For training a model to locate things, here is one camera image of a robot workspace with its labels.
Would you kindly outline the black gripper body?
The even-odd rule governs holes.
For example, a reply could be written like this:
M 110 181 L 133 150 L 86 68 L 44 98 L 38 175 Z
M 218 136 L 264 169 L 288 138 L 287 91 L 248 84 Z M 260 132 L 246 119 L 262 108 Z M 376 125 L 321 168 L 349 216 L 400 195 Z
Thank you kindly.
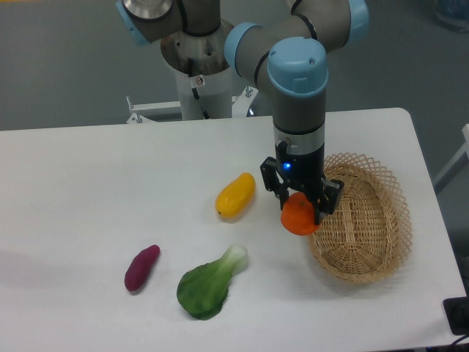
M 288 188 L 303 192 L 310 201 L 323 195 L 324 149 L 322 145 L 312 153 L 293 155 L 287 143 L 276 146 L 277 172 Z

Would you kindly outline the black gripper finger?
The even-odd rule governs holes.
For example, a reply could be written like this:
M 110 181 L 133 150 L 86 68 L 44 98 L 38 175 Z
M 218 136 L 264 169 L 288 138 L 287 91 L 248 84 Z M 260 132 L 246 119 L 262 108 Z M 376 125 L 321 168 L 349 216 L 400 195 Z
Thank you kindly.
M 320 193 L 313 202 L 315 224 L 321 224 L 326 216 L 336 211 L 343 191 L 343 181 L 337 179 L 328 180 L 325 177 L 321 178 Z
M 279 161 L 274 157 L 267 157 L 260 166 L 265 189 L 274 193 L 279 200 L 280 209 L 284 208 L 289 198 L 291 168 L 290 160 Z

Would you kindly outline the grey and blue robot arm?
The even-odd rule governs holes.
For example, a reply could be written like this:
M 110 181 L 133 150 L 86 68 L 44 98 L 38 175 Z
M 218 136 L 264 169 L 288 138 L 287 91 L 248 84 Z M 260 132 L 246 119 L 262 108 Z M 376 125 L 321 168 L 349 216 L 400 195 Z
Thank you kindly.
M 327 55 L 366 35 L 369 11 L 364 1 L 288 5 L 288 19 L 270 28 L 231 25 L 219 1 L 118 1 L 116 8 L 136 43 L 160 43 L 184 120 L 230 117 L 232 74 L 269 98 L 276 154 L 261 166 L 265 188 L 281 203 L 290 190 L 303 193 L 319 224 L 344 187 L 323 171 Z

